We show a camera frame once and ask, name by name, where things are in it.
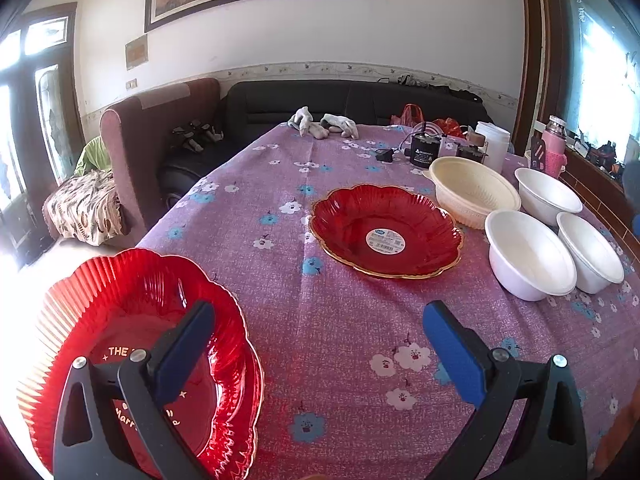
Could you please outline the cream plastic bowl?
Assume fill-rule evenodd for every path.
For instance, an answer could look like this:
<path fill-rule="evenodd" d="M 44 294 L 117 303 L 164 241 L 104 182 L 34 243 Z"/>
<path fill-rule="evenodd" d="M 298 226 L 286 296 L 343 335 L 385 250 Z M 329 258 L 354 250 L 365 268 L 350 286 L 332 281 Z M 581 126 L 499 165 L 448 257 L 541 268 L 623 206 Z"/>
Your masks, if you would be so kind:
<path fill-rule="evenodd" d="M 495 210 L 521 209 L 521 197 L 501 174 L 472 160 L 445 156 L 423 171 L 435 185 L 437 203 L 458 223 L 482 230 Z"/>

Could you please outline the red fluted plate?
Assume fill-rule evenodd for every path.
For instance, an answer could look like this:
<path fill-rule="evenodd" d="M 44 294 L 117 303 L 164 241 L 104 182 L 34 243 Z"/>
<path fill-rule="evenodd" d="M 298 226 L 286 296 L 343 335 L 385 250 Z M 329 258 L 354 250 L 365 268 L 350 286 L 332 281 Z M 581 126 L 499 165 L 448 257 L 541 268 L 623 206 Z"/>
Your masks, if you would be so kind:
<path fill-rule="evenodd" d="M 18 406 L 57 479 L 243 479 L 264 373 L 235 296 L 128 249 L 47 292 Z"/>

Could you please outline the green cushion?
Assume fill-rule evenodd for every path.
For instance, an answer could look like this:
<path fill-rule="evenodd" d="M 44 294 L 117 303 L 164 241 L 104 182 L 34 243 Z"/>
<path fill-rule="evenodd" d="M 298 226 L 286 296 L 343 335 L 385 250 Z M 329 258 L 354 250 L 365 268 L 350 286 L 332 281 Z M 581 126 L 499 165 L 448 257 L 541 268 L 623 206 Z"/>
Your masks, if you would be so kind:
<path fill-rule="evenodd" d="M 102 136 L 91 139 L 82 149 L 75 167 L 76 177 L 84 176 L 92 170 L 108 171 L 112 168 L 111 157 Z"/>

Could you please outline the small black adapter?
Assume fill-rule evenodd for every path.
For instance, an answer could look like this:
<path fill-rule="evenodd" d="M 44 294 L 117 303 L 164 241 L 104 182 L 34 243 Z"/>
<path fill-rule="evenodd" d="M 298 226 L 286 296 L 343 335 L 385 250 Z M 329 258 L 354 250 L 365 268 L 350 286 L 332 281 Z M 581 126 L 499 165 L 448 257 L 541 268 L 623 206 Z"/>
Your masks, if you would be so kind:
<path fill-rule="evenodd" d="M 375 153 L 375 159 L 384 164 L 391 164 L 394 161 L 394 150 L 392 148 L 382 148 Z"/>

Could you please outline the white plastic jar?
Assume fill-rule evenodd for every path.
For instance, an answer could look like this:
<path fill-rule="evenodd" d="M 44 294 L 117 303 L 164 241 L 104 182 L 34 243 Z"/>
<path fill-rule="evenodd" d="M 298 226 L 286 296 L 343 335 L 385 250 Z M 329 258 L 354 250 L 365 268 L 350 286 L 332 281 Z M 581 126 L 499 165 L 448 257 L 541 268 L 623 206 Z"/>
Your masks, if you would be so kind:
<path fill-rule="evenodd" d="M 475 132 L 485 137 L 484 165 L 500 174 L 511 141 L 510 132 L 491 122 L 478 122 Z"/>

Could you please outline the pink sleeved bottle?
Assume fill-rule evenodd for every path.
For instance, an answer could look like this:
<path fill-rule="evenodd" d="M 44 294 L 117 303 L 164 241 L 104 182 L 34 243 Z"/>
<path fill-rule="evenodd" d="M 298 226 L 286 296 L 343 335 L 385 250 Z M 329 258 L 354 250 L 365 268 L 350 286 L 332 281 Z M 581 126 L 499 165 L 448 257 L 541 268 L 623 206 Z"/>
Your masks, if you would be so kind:
<path fill-rule="evenodd" d="M 557 179 L 563 168 L 567 164 L 565 155 L 566 148 L 566 123 L 563 119 L 554 115 L 549 116 L 546 128 L 542 133 L 541 140 L 546 148 L 546 161 L 544 162 L 544 172 L 548 176 Z"/>

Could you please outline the red plastic bag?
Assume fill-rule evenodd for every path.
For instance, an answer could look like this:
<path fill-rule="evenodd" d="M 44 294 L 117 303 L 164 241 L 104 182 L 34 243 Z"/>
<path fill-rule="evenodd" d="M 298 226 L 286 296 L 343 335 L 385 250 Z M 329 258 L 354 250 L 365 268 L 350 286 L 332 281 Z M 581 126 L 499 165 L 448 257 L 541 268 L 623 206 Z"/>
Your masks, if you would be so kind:
<path fill-rule="evenodd" d="M 399 116 L 393 115 L 390 118 L 390 123 L 398 126 L 416 127 L 424 132 L 433 131 L 439 136 L 464 137 L 461 126 L 454 118 L 426 119 L 422 108 L 416 104 L 407 104 Z"/>

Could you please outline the black motor with label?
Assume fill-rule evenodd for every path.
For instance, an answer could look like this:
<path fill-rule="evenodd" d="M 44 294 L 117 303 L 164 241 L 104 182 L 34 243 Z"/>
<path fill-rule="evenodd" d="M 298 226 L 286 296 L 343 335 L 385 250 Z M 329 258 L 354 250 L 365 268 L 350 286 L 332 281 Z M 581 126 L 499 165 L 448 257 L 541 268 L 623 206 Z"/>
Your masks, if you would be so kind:
<path fill-rule="evenodd" d="M 413 166 L 428 169 L 432 162 L 438 157 L 440 150 L 440 136 L 427 136 L 423 133 L 416 133 L 411 137 L 409 148 L 409 162 Z"/>

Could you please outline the small wall plaque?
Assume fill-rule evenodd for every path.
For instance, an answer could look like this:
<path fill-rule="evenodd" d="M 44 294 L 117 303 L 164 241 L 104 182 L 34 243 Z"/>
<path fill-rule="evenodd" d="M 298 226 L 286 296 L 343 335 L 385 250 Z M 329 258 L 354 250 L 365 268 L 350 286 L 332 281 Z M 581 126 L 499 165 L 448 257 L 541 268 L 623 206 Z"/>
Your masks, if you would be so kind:
<path fill-rule="evenodd" d="M 149 61 L 148 36 L 142 35 L 125 46 L 126 70 L 133 70 Z"/>

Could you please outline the red gold-rimmed plate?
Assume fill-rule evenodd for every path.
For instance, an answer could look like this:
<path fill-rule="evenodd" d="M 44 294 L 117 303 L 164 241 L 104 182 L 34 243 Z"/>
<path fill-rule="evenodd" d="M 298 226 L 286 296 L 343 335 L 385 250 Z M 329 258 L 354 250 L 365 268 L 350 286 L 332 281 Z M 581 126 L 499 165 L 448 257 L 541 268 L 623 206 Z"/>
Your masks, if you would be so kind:
<path fill-rule="evenodd" d="M 337 188 L 314 203 L 309 229 L 334 260 L 392 280 L 439 276 L 459 263 L 463 247 L 447 211 L 398 186 Z"/>

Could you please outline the white bowl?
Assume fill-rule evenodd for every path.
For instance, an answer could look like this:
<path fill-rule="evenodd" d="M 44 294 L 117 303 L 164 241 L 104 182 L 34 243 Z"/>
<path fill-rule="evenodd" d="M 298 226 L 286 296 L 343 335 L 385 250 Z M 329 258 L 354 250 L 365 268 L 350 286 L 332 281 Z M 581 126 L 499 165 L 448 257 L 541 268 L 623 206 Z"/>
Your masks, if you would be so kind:
<path fill-rule="evenodd" d="M 539 220 L 514 210 L 485 219 L 489 263 L 498 282 L 518 299 L 535 302 L 564 296 L 577 284 L 577 270 L 559 237 Z"/>
<path fill-rule="evenodd" d="M 582 201 L 577 194 L 548 174 L 521 167 L 514 171 L 514 176 L 518 181 L 522 207 L 547 226 L 557 226 L 556 216 L 561 212 L 582 212 Z"/>
<path fill-rule="evenodd" d="M 568 212 L 557 214 L 556 223 L 559 238 L 574 259 L 579 290 L 593 295 L 610 285 L 623 283 L 620 257 L 594 226 Z"/>

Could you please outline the patterned blanket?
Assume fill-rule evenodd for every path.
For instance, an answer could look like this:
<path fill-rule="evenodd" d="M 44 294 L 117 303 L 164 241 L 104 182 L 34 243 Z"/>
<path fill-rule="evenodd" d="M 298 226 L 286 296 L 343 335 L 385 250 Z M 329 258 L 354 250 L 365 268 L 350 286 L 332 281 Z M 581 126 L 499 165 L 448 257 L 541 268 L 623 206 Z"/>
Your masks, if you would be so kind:
<path fill-rule="evenodd" d="M 54 240 L 100 246 L 126 231 L 112 170 L 69 178 L 44 201 L 42 214 Z"/>

